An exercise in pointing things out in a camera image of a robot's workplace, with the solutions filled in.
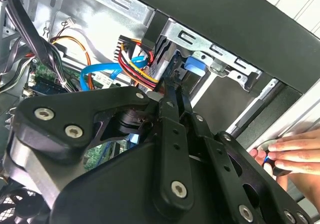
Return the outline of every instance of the yellow wire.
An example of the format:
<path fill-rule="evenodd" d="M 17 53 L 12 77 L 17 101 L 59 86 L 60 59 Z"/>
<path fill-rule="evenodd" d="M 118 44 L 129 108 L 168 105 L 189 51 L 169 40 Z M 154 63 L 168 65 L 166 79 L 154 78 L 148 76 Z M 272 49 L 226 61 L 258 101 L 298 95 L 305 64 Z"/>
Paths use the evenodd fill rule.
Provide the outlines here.
<path fill-rule="evenodd" d="M 124 51 L 124 50 L 125 50 L 124 47 L 125 47 L 125 46 L 124 46 L 124 44 L 122 43 L 122 44 L 121 44 L 121 51 Z M 139 72 L 142 76 L 144 76 L 145 78 L 151 80 L 152 82 L 158 83 L 158 80 L 156 80 L 156 79 L 148 76 L 146 73 L 144 73 L 143 71 L 141 71 L 137 66 L 135 66 L 134 63 L 132 63 L 131 60 L 128 60 L 128 62 L 129 62 L 129 64 L 132 66 L 132 68 L 134 68 L 134 69 L 135 69 L 137 72 Z"/>
<path fill-rule="evenodd" d="M 138 42 L 138 43 L 141 43 L 140 40 L 137 40 L 137 39 L 131 39 L 133 42 Z"/>

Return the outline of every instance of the red wire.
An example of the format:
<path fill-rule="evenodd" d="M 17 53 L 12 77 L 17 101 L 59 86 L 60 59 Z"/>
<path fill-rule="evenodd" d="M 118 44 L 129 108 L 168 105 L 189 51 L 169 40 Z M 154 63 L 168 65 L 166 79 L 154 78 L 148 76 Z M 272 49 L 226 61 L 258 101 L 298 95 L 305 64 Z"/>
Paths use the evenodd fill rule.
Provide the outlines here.
<path fill-rule="evenodd" d="M 121 68 L 126 72 L 126 74 L 128 76 L 130 76 L 134 81 L 138 82 L 138 83 L 143 83 L 144 85 L 147 85 L 148 88 L 150 89 L 154 89 L 155 88 L 155 84 L 154 83 L 151 83 L 150 81 L 144 79 L 143 77 L 140 77 L 140 76 L 136 76 L 134 74 L 134 71 L 132 70 L 131 67 L 129 67 L 126 63 L 124 63 L 122 60 L 121 60 L 121 56 L 119 55 L 118 57 L 118 62 L 119 62 L 119 65 L 121 66 Z"/>

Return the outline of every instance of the small white connector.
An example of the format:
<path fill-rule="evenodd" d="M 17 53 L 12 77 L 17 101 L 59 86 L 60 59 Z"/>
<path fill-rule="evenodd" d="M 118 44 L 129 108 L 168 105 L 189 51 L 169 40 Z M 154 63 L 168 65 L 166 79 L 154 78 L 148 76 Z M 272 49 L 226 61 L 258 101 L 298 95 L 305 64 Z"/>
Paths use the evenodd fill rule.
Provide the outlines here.
<path fill-rule="evenodd" d="M 26 97 L 30 97 L 30 96 L 32 96 L 32 94 L 33 94 L 34 92 L 32 91 L 32 90 L 30 90 L 30 89 L 27 89 L 27 90 L 23 90 L 22 91 L 22 94 L 24 95 L 24 96 L 26 96 Z"/>
<path fill-rule="evenodd" d="M 29 87 L 34 87 L 37 83 L 35 81 L 29 81 L 28 86 Z"/>
<path fill-rule="evenodd" d="M 68 26 L 70 26 L 70 27 L 73 27 L 76 24 L 76 22 L 74 22 L 74 20 L 71 17 L 67 18 L 65 21 L 67 22 Z"/>

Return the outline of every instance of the black plastic bracket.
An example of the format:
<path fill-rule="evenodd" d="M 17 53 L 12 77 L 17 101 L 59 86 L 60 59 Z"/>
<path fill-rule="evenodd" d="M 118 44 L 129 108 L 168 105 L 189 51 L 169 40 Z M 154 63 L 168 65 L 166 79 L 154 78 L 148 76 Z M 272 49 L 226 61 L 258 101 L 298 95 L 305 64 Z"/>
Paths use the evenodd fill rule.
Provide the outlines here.
<path fill-rule="evenodd" d="M 35 97 L 24 100 L 16 109 L 13 131 L 22 143 L 50 158 L 61 163 L 76 163 L 92 140 L 99 144 L 96 137 L 100 140 L 103 136 L 104 141 L 112 138 L 104 133 L 108 132 L 107 127 L 114 127 L 108 124 L 115 113 L 144 110 L 148 104 L 149 98 L 135 87 Z M 50 109 L 54 117 L 46 121 L 37 118 L 38 108 Z M 65 129 L 69 125 L 81 128 L 82 136 L 67 136 Z"/>
<path fill-rule="evenodd" d="M 179 123 L 174 84 L 162 82 L 164 97 L 159 102 L 159 122 L 154 140 L 155 172 L 153 203 L 168 219 L 178 219 L 194 205 L 187 135 Z"/>
<path fill-rule="evenodd" d="M 161 13 L 159 10 L 155 11 L 152 21 L 142 39 L 142 47 L 147 50 L 152 50 L 161 35 L 165 24 L 168 21 L 168 16 Z"/>

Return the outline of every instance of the fingernail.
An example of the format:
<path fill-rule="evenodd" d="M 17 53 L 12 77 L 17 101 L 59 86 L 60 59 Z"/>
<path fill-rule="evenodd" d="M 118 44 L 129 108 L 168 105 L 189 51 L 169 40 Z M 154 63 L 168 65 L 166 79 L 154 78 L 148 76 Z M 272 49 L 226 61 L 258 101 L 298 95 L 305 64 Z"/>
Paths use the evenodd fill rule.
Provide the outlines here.
<path fill-rule="evenodd" d="M 270 145 L 270 146 L 268 147 L 268 149 L 269 149 L 269 151 L 271 151 L 271 152 L 277 150 L 277 148 L 276 148 L 275 145 Z"/>
<path fill-rule="evenodd" d="M 258 151 L 258 157 L 264 158 L 265 156 L 266 156 L 266 152 L 265 151 Z"/>
<path fill-rule="evenodd" d="M 274 164 L 277 168 L 284 168 L 285 167 L 285 164 L 282 161 L 276 161 Z"/>
<path fill-rule="evenodd" d="M 273 160 L 276 159 L 277 155 L 275 153 L 268 153 L 268 157 Z"/>
<path fill-rule="evenodd" d="M 257 151 L 256 149 L 252 149 L 249 153 L 251 156 L 255 156 L 257 154 Z"/>

